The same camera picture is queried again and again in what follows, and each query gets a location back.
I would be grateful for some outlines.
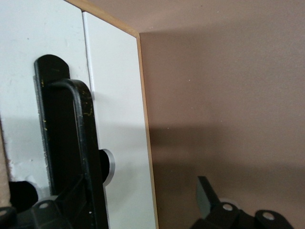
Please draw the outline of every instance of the white cabinet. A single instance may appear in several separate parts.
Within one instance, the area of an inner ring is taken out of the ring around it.
[[[29,181],[40,199],[50,195],[33,63],[57,55],[72,79],[91,88],[99,148],[114,157],[105,187],[110,228],[156,228],[136,38],[62,0],[3,1],[0,21],[0,115],[11,180]]]

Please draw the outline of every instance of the black plastic part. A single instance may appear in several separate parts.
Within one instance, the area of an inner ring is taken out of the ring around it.
[[[110,172],[110,162],[109,162],[109,157],[104,150],[100,149],[99,152],[100,152],[100,162],[102,165],[102,177],[104,183]]]
[[[83,175],[89,228],[107,229],[91,93],[83,82],[70,79],[68,65],[57,56],[42,56],[34,66],[51,192],[60,194]]]
[[[17,212],[13,207],[0,208],[0,229],[8,228],[16,221]]]
[[[11,229],[11,228],[13,228],[13,229],[31,229],[31,228],[35,228],[31,209],[17,214],[17,218],[15,220],[14,225],[12,227],[9,227],[9,229]]]
[[[260,210],[252,217],[231,203],[221,203],[206,177],[198,177],[197,203],[203,218],[191,229],[293,229],[277,212]]]
[[[218,196],[206,177],[198,177],[196,198],[203,219],[210,214],[212,208],[220,204]]]
[[[72,229],[54,201],[46,200],[31,208],[35,229]]]
[[[224,206],[231,206],[232,210],[225,210]],[[236,220],[239,215],[239,210],[236,206],[229,203],[220,203],[215,206],[212,212],[205,218],[208,222],[211,222],[221,229],[230,229],[236,225]]]
[[[83,175],[78,175],[55,200],[61,213],[74,224],[85,207],[86,190]]]
[[[222,229],[217,225],[214,225],[204,219],[197,220],[190,229]]]
[[[35,187],[27,181],[9,182],[10,203],[17,213],[30,209],[37,201]]]
[[[274,216],[273,220],[267,219],[263,216],[264,213],[270,213]],[[290,223],[281,214],[270,210],[259,210],[255,214],[256,220],[263,226],[263,228],[285,228],[293,229]]]

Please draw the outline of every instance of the beige wall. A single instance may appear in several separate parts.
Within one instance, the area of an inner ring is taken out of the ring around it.
[[[141,33],[161,229],[199,217],[197,175],[305,227],[305,2],[91,0]]]

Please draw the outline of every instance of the metal rivet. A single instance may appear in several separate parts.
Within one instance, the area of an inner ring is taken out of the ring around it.
[[[7,212],[8,212],[7,210],[0,211],[0,216],[4,216]]]
[[[263,213],[263,216],[264,216],[266,219],[268,219],[268,220],[274,220],[274,219],[275,219],[274,215],[272,215],[270,212],[264,212],[264,213]]]
[[[223,208],[224,208],[224,210],[227,210],[227,211],[233,211],[233,207],[229,204],[224,204]]]
[[[48,203],[43,203],[39,206],[39,208],[47,208],[49,206]]]

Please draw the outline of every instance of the hole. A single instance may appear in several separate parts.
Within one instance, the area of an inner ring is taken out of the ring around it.
[[[30,209],[37,201],[35,187],[27,181],[9,182],[10,203],[17,213]]]
[[[275,219],[274,215],[272,215],[270,212],[267,212],[267,211],[263,213],[263,216],[268,220],[274,220]]]
[[[0,211],[0,216],[4,216],[7,212],[8,212],[7,210]]]
[[[233,211],[233,207],[230,204],[224,204],[223,208],[224,208],[224,210],[227,210],[227,211]]]
[[[106,186],[110,183],[114,175],[114,156],[108,149],[100,149],[99,152],[103,184]]]
[[[47,208],[49,206],[48,203],[40,204],[39,208]]]

